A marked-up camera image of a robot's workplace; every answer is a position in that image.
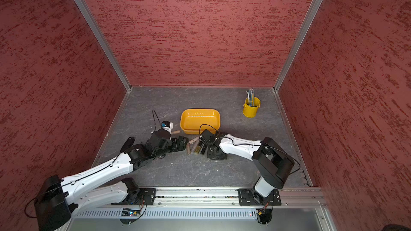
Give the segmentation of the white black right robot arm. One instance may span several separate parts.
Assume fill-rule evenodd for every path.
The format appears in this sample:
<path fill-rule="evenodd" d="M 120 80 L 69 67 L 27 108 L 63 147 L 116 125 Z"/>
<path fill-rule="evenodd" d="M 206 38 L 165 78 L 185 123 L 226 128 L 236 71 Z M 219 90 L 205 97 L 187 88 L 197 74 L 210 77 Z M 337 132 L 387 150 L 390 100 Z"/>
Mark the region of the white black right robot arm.
<path fill-rule="evenodd" d="M 236 155 L 252 161 L 260 173 L 253 188 L 257 198 L 266 198 L 274 189 L 283 189 L 295 166 L 295 159 L 268 137 L 263 140 L 245 140 L 205 129 L 200 141 L 207 147 L 209 159 L 225 160 L 228 155 Z"/>

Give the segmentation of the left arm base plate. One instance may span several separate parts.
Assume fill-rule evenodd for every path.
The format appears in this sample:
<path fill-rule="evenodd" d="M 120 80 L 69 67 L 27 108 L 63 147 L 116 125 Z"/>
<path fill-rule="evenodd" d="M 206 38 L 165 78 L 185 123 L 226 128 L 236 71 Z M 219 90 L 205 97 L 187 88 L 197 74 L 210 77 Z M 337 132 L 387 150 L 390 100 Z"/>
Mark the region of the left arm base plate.
<path fill-rule="evenodd" d="M 157 190 L 155 188 L 138 188 L 127 190 L 127 196 L 119 203 L 111 203 L 111 205 L 153 205 Z"/>

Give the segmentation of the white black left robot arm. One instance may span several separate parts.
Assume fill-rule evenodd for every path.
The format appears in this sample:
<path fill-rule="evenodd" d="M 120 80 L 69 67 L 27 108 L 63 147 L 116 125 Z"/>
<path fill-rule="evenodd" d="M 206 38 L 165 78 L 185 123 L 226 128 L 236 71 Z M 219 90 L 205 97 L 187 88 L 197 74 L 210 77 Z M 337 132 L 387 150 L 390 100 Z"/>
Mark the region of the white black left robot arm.
<path fill-rule="evenodd" d="M 47 178 L 33 200 L 39 230 L 55 231 L 73 216 L 108 204 L 151 205 L 152 197 L 127 175 L 155 158 L 186 150 L 187 144 L 187 137 L 174 138 L 169 131 L 159 129 L 144 144 L 129 137 L 114 159 L 94 168 L 64 178 Z"/>

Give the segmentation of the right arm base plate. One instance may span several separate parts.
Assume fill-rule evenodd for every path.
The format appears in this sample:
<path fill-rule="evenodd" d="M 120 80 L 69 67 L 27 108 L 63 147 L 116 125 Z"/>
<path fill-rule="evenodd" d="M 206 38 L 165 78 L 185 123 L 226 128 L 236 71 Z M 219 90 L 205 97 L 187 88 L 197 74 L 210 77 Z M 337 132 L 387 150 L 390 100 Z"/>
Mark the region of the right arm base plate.
<path fill-rule="evenodd" d="M 253 189 L 238 189 L 238 199 L 241 206 L 281 205 L 278 189 L 274 189 L 267 197 L 263 197 Z"/>

